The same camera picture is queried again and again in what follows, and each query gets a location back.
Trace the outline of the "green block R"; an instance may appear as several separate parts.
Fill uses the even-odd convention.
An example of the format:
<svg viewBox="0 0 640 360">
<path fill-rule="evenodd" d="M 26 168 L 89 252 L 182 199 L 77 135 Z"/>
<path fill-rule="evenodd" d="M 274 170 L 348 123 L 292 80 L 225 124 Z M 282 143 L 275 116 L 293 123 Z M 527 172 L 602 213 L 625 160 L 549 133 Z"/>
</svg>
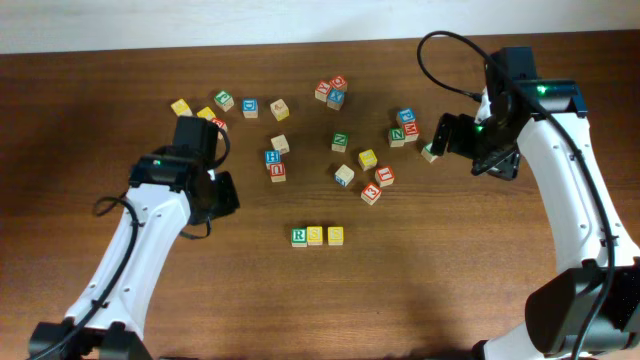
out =
<svg viewBox="0 0 640 360">
<path fill-rule="evenodd" d="M 291 245 L 294 248 L 307 247 L 307 231 L 305 228 L 293 228 L 291 231 Z"/>
</svg>

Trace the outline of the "yellow block edge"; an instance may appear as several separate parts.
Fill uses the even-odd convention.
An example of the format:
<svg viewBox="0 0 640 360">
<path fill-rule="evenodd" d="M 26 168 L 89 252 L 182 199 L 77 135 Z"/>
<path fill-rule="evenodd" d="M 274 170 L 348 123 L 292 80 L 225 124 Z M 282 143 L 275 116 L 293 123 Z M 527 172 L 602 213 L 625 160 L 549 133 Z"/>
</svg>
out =
<svg viewBox="0 0 640 360">
<path fill-rule="evenodd" d="M 323 227 L 308 226 L 306 228 L 306 242 L 308 246 L 320 246 L 323 244 Z"/>
</svg>

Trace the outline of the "yellow block S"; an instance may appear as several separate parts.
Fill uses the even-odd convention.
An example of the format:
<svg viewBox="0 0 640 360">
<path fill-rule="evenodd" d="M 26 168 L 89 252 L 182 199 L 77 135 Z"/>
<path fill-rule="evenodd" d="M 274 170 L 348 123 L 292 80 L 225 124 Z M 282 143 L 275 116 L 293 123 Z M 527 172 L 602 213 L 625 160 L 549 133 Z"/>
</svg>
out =
<svg viewBox="0 0 640 360">
<path fill-rule="evenodd" d="M 330 246 L 342 246 L 344 244 L 344 228 L 332 226 L 327 228 L 328 244 Z"/>
</svg>

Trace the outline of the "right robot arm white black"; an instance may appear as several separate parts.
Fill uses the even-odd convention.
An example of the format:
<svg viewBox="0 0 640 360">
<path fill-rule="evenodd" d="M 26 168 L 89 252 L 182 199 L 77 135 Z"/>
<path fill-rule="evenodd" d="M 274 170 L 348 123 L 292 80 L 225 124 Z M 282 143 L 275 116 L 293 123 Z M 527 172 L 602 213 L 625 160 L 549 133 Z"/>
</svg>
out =
<svg viewBox="0 0 640 360">
<path fill-rule="evenodd" d="M 552 229 L 556 276 L 533 292 L 522 324 L 478 342 L 476 359 L 581 359 L 639 344 L 639 248 L 609 196 L 571 80 L 543 80 L 528 47 L 485 59 L 473 115 L 443 115 L 426 151 L 468 158 L 473 175 L 516 177 L 526 161 Z"/>
</svg>

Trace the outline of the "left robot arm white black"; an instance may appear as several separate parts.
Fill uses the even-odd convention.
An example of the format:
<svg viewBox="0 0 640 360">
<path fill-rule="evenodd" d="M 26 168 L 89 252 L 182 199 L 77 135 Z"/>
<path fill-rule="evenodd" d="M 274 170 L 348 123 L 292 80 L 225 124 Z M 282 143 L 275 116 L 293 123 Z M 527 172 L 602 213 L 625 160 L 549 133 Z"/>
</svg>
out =
<svg viewBox="0 0 640 360">
<path fill-rule="evenodd" d="M 89 284 L 59 323 L 41 322 L 28 343 L 31 359 L 148 359 L 143 343 L 150 300 L 173 243 L 188 226 L 210 228 L 240 206 L 217 144 L 227 132 L 204 118 L 178 118 L 173 140 L 142 156 L 127 190 L 98 199 L 93 213 L 123 209 L 118 227 Z"/>
</svg>

